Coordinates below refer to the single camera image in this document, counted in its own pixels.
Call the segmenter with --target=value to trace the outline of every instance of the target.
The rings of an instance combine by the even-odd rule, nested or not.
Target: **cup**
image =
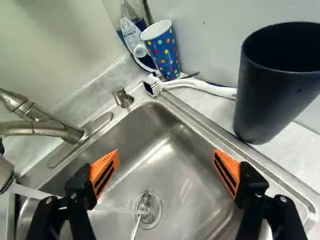
[[[243,42],[233,129],[243,141],[274,138],[320,94],[320,24],[285,22]]]
[[[161,74],[168,81],[180,75],[175,29],[171,20],[162,20],[147,27],[140,35],[143,43],[133,50],[134,60],[145,70]],[[146,49],[156,67],[153,69],[143,64],[137,57],[137,52]]]

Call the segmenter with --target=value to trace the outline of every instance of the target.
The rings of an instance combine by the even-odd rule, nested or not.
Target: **sink drain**
[[[148,214],[142,214],[139,227],[145,230],[153,229],[161,220],[163,205],[160,197],[153,191],[146,190],[137,203],[137,210],[149,211]]]

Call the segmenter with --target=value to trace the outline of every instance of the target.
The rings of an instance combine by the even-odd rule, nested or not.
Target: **stainless steel sink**
[[[108,124],[73,150],[58,148],[22,177],[21,183],[63,196],[65,182],[80,166],[118,149],[120,167],[99,199],[110,211],[89,213],[97,239],[130,239],[136,216],[112,209],[135,209],[142,193],[150,191],[161,201],[162,216],[153,228],[139,228],[137,240],[231,240],[242,212],[235,209],[213,168],[213,151],[221,149],[261,172],[270,183],[269,196],[292,198],[307,232],[319,226],[319,195],[272,160],[168,92],[153,99],[140,85],[130,94],[135,102],[129,112],[111,108],[113,119]],[[92,124],[103,125],[103,117]],[[37,201],[21,198],[20,204],[16,239],[24,240]],[[61,239],[72,239],[68,224]]]

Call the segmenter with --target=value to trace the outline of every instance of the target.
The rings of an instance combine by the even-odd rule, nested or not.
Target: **blue mug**
[[[161,74],[167,81],[180,75],[175,29],[171,20],[162,20],[147,27],[140,35],[143,43],[133,50],[134,60],[145,70]],[[137,51],[146,49],[156,67],[153,69],[143,64],[137,57]]]

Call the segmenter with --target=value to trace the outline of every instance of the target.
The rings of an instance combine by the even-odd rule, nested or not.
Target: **orange gripper pad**
[[[115,149],[90,165],[89,180],[92,183],[97,200],[107,186],[111,176],[117,170],[119,164],[118,150]]]
[[[240,183],[240,163],[223,151],[213,151],[212,164],[217,170],[229,193],[236,198]]]

